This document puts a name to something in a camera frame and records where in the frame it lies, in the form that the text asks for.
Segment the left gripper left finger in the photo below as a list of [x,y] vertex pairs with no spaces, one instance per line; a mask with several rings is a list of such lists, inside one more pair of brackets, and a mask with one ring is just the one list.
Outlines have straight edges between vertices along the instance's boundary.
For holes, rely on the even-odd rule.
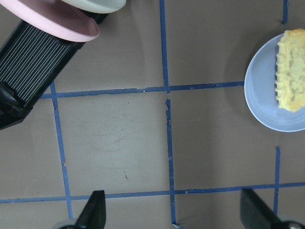
[[106,224],[106,204],[103,190],[94,191],[83,211],[79,215],[75,227],[77,229],[103,229]]

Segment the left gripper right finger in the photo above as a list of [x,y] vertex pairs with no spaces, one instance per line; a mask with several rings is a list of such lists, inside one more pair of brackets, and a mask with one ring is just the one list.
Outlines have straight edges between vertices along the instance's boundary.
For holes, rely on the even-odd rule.
[[241,190],[240,219],[245,229],[285,229],[281,221],[250,188]]

